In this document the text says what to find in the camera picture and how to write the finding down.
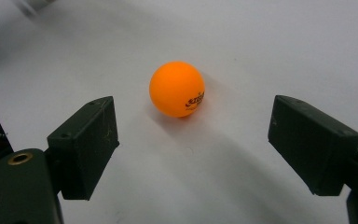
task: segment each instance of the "orange ball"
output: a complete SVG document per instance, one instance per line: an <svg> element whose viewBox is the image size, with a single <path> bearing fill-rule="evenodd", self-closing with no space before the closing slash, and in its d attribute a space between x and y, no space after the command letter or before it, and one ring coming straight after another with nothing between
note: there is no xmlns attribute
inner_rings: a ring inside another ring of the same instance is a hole
<svg viewBox="0 0 358 224"><path fill-rule="evenodd" d="M193 113L202 102L205 85L200 72L191 64L163 64L150 80L149 93L163 114L180 118Z"/></svg>

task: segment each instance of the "white surface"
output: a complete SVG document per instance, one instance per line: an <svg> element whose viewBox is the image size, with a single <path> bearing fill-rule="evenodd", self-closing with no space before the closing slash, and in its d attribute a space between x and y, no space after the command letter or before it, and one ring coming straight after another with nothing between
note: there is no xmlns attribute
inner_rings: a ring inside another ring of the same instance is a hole
<svg viewBox="0 0 358 224"><path fill-rule="evenodd" d="M358 1L60 0L0 32L0 120L16 150L113 95L121 146L65 223L348 223L268 143L276 94L358 131ZM206 82L188 119L159 114L148 82L182 60Z"/></svg>

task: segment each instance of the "ping pong ball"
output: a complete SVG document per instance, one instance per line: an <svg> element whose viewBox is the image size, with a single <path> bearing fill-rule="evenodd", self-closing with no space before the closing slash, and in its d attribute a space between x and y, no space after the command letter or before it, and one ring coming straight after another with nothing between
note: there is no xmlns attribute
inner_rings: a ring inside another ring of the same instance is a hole
<svg viewBox="0 0 358 224"><path fill-rule="evenodd" d="M163 114L181 118L192 114L205 92L200 72L191 64L163 64L152 76L149 86L154 106Z"/></svg>

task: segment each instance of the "printed logo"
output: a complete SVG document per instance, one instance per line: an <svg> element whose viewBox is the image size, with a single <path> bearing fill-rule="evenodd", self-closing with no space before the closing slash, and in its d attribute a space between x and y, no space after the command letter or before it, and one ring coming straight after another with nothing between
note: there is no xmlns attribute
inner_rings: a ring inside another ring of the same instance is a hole
<svg viewBox="0 0 358 224"><path fill-rule="evenodd" d="M203 100L203 95L204 95L204 92L203 93L199 92L199 96L188 100L186 103L186 107L187 107L186 110L193 110L197 107L197 105L200 105Z"/></svg>

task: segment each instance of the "white table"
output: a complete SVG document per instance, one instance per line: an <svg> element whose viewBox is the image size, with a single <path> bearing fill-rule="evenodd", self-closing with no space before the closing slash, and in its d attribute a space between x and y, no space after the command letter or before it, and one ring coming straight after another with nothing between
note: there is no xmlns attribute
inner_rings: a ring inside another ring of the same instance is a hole
<svg viewBox="0 0 358 224"><path fill-rule="evenodd" d="M348 223L347 187L318 197L269 144L276 94L358 131L358 1L60 0L0 30L0 120L15 150L113 95L121 146L65 223ZM188 119L148 84L169 61L205 79Z"/></svg>

